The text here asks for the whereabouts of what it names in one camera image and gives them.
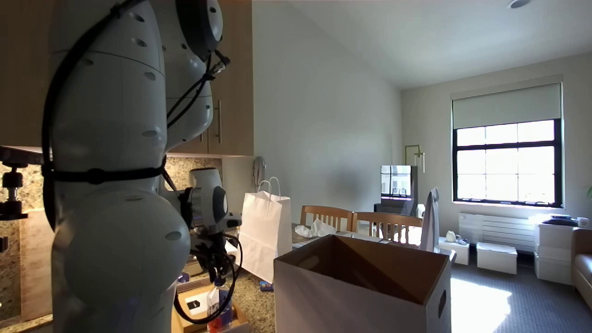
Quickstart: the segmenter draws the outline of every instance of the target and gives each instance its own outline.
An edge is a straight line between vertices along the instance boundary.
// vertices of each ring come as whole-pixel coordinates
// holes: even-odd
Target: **smoke detector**
[[[516,8],[524,7],[529,2],[530,2],[530,0],[512,0],[508,4],[508,9],[516,9]]]

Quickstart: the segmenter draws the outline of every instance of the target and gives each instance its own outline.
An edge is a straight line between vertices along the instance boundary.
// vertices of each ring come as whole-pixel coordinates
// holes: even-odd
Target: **radiator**
[[[509,245],[518,251],[535,251],[535,226],[528,219],[460,213],[459,234],[471,243]]]

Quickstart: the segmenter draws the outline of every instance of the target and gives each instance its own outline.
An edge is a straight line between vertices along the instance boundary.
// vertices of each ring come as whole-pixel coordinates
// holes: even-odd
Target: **water bottle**
[[[214,280],[214,290],[209,292],[207,297],[208,316],[214,313],[220,305],[226,300],[229,294],[229,289],[224,285],[226,281],[224,278],[217,277]],[[220,333],[232,326],[232,300],[228,302],[226,308],[222,311],[220,316],[208,323],[209,333]]]

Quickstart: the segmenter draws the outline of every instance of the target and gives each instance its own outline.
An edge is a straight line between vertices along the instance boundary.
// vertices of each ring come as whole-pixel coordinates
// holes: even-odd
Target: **cabinet handle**
[[[218,106],[214,110],[218,111],[218,134],[215,136],[218,138],[218,143],[222,143],[222,100],[218,100]]]

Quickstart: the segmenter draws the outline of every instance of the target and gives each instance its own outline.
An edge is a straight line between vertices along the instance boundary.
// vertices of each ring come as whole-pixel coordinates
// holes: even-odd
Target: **tissue paper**
[[[294,231],[302,237],[313,238],[334,235],[337,229],[316,219],[310,229],[306,226],[297,226]]]

